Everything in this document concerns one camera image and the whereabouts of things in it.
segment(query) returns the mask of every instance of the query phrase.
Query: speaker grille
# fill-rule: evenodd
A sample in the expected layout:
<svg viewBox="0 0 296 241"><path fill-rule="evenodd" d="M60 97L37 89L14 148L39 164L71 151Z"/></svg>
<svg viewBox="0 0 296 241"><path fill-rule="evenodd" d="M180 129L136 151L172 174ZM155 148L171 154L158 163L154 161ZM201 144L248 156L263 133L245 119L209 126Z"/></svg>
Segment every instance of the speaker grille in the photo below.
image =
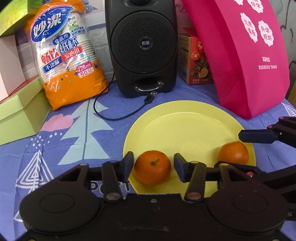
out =
<svg viewBox="0 0 296 241"><path fill-rule="evenodd" d="M150 0L131 0L131 2L137 6L144 6L150 2Z"/></svg>
<svg viewBox="0 0 296 241"><path fill-rule="evenodd" d="M111 50L126 70L150 74L163 69L172 60L177 38L167 18L155 12L139 11L117 24L111 37Z"/></svg>

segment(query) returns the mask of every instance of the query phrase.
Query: orange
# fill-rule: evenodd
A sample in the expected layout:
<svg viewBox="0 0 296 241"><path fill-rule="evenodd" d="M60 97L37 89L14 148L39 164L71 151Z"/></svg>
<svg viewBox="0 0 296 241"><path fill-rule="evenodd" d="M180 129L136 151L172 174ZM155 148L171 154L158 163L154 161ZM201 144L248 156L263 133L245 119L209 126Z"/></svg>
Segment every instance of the orange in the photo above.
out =
<svg viewBox="0 0 296 241"><path fill-rule="evenodd" d="M236 164L247 164L249 161L249 152L243 143L239 141L229 142L221 147L217 160Z"/></svg>
<svg viewBox="0 0 296 241"><path fill-rule="evenodd" d="M136 177L141 183L156 186L169 179L171 164L164 153L150 150L138 157L134 169Z"/></svg>
<svg viewBox="0 0 296 241"><path fill-rule="evenodd" d="M199 54L199 52L197 52L197 51L193 52L193 53L191 54L191 58L192 58L193 60L199 60L199 58L200 58L200 54Z"/></svg>

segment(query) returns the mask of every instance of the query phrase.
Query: paper cup package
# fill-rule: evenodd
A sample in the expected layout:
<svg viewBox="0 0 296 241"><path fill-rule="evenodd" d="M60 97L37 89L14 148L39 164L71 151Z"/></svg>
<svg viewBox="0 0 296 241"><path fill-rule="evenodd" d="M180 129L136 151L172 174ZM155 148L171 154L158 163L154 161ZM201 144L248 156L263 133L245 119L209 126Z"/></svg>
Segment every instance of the paper cup package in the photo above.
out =
<svg viewBox="0 0 296 241"><path fill-rule="evenodd" d="M25 28L53 110L93 97L108 85L80 17L83 12L81 0L52 0Z"/></svg>

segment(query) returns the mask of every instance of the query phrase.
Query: speaker logo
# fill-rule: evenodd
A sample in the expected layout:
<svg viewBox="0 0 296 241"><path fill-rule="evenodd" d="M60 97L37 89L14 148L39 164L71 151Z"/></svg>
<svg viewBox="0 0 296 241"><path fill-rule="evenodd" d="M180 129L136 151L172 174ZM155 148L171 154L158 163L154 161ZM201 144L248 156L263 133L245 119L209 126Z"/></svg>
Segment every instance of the speaker logo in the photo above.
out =
<svg viewBox="0 0 296 241"><path fill-rule="evenodd" d="M139 40L139 47L142 50L151 49L152 45L153 45L153 42L150 37L144 36Z"/></svg>

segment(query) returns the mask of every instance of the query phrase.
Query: blue logo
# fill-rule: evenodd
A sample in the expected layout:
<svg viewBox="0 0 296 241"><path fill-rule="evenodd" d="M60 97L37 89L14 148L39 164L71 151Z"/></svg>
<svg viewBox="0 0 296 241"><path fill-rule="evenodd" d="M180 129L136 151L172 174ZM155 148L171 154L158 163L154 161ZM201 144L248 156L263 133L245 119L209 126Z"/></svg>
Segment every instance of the blue logo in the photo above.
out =
<svg viewBox="0 0 296 241"><path fill-rule="evenodd" d="M61 51L61 54L64 54L66 52L68 52L69 50L77 47L78 45L78 41L76 39L76 36L68 39L67 41L61 43L59 45L59 50Z"/></svg>
<svg viewBox="0 0 296 241"><path fill-rule="evenodd" d="M62 61L62 57L58 57L57 59L49 62L47 65L43 66L43 71L44 73L50 71L52 68L54 68L55 66L61 64Z"/></svg>
<svg viewBox="0 0 296 241"><path fill-rule="evenodd" d="M53 42L54 45L57 45L58 43L61 43L61 42L65 41L65 40L67 40L70 37L71 37L70 33L65 33L65 34L60 35L57 38L55 38L52 42Z"/></svg>
<svg viewBox="0 0 296 241"><path fill-rule="evenodd" d="M43 12L33 23L31 39L40 42L57 34L67 23L68 17L74 8L69 5L57 6Z"/></svg>

